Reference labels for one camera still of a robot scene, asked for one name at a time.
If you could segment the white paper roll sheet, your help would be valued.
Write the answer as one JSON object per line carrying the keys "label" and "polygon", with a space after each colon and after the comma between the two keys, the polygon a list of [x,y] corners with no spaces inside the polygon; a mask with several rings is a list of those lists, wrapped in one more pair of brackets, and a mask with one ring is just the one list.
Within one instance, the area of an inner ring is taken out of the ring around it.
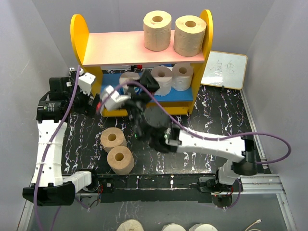
{"label": "white paper roll sheet", "polygon": [[172,71],[164,66],[157,66],[151,70],[151,75],[159,84],[159,89],[155,92],[155,95],[166,96],[170,93],[172,88]]}

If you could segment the blue paper roll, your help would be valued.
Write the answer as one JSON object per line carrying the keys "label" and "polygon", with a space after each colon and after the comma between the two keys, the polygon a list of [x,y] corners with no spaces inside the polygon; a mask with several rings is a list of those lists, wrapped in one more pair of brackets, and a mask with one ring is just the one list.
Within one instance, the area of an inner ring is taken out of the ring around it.
{"label": "blue paper roll", "polygon": [[[120,78],[119,78],[119,84],[124,84],[128,81],[137,81],[140,79],[140,75],[139,73],[135,73],[135,72],[124,72],[121,74]],[[121,94],[126,94],[128,90],[128,85],[123,85],[122,88],[120,88],[120,93]]]}

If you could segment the white paper roll plain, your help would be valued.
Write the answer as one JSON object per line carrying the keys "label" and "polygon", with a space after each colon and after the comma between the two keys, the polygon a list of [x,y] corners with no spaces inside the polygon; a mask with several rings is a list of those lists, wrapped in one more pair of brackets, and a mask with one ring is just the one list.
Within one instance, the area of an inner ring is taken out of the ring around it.
{"label": "white paper roll plain", "polygon": [[193,67],[188,63],[175,64],[172,68],[172,88],[176,91],[185,91],[191,86]]}

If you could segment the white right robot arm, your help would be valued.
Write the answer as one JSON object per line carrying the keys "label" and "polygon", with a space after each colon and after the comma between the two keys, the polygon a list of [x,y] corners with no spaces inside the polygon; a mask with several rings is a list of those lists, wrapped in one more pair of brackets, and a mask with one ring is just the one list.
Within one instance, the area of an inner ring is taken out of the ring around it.
{"label": "white right robot arm", "polygon": [[131,77],[122,81],[123,92],[129,96],[124,108],[135,137],[149,142],[151,148],[161,153],[196,152],[226,159],[215,176],[199,182],[199,187],[207,192],[220,193],[230,189],[240,176],[253,176],[257,173],[257,154],[254,139],[250,135],[227,139],[224,136],[197,132],[171,123],[171,118],[160,106],[147,107],[150,93],[159,90],[158,82],[146,69],[140,78]]}

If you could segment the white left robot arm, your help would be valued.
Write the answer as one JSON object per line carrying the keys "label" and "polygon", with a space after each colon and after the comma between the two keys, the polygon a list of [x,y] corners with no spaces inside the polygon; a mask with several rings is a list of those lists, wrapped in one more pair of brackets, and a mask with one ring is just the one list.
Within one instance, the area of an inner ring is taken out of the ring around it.
{"label": "white left robot arm", "polygon": [[35,172],[30,186],[24,187],[22,196],[38,206],[64,206],[74,202],[75,195],[85,188],[94,192],[99,180],[90,169],[77,171],[64,179],[61,159],[64,133],[67,128],[66,112],[94,116],[100,100],[96,95],[89,104],[91,86],[95,76],[85,74],[73,77],[51,77],[50,90],[39,100],[36,120],[38,122],[38,153]]}

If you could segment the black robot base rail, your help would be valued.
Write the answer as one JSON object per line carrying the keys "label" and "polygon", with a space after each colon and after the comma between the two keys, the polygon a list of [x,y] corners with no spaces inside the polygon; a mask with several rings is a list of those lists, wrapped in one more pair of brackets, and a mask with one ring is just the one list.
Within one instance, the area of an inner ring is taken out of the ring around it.
{"label": "black robot base rail", "polygon": [[102,203],[142,201],[171,202],[197,201],[211,203],[215,196],[232,196],[242,192],[241,182],[223,186],[214,191],[207,188],[214,184],[215,174],[99,174],[102,185]]}

